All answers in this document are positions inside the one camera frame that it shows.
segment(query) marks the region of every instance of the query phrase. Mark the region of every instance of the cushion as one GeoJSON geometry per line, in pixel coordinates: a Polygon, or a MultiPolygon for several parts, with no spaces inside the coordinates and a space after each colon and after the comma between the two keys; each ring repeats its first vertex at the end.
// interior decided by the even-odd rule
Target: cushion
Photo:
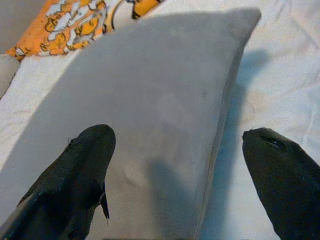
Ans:
{"type": "Polygon", "coordinates": [[[206,213],[230,90],[258,9],[143,20],[70,64],[0,174],[1,220],[85,128],[108,124],[110,220],[87,239],[194,238],[206,213]]]}
{"type": "Polygon", "coordinates": [[[5,94],[20,62],[7,54],[0,54],[0,98],[5,94]]]}

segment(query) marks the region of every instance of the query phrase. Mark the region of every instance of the orange patterned pillow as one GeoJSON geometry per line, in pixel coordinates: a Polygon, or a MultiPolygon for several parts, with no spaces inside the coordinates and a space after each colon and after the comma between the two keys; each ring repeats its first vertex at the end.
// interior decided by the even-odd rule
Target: orange patterned pillow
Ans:
{"type": "Polygon", "coordinates": [[[84,48],[115,29],[121,5],[138,19],[163,0],[47,0],[15,47],[6,51],[19,61],[25,56],[60,55],[84,48]]]}

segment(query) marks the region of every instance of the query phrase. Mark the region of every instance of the white bedsheet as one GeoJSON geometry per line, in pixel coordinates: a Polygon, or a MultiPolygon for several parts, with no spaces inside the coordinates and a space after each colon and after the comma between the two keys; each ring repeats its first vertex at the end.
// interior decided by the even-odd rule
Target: white bedsheet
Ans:
{"type": "MultiPolygon", "coordinates": [[[[149,16],[260,7],[216,161],[202,239],[278,240],[242,155],[242,133],[268,127],[320,163],[318,0],[166,0],[149,16]]],[[[0,169],[42,99],[77,55],[26,57],[0,100],[0,169]]]]}

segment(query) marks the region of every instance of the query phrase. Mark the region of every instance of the wrinkled sheet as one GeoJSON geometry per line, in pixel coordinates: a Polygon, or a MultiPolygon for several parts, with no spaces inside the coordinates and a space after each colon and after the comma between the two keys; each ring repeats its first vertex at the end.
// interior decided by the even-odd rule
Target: wrinkled sheet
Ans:
{"type": "MultiPolygon", "coordinates": [[[[150,15],[255,6],[262,18],[233,89],[202,239],[278,240],[242,155],[242,133],[272,128],[320,163],[318,0],[167,0],[150,15]]],[[[77,52],[28,57],[0,100],[0,169],[42,99],[77,52]]]]}

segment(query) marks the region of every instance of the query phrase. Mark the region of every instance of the pillowcase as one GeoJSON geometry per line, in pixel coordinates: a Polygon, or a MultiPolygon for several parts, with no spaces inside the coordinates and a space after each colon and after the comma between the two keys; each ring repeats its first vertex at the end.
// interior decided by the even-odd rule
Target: pillowcase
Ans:
{"type": "Polygon", "coordinates": [[[77,56],[0,174],[1,220],[85,128],[108,124],[110,220],[87,239],[191,239],[201,228],[230,90],[258,9],[149,18],[77,56]]]}
{"type": "Polygon", "coordinates": [[[0,54],[0,99],[7,91],[12,78],[15,76],[20,62],[7,54],[0,54]]]}

